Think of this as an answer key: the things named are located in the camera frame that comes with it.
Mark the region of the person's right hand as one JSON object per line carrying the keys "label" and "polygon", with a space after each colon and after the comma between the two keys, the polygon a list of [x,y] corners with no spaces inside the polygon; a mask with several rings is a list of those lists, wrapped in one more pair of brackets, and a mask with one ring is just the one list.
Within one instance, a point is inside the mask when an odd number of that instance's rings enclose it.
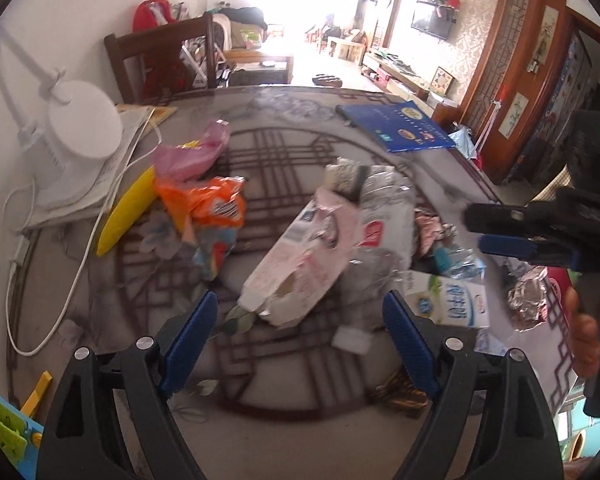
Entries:
{"label": "person's right hand", "polygon": [[572,368],[579,377],[590,379],[600,369],[600,341],[596,319],[580,311],[580,297],[573,287],[565,293],[564,306],[569,314]]}

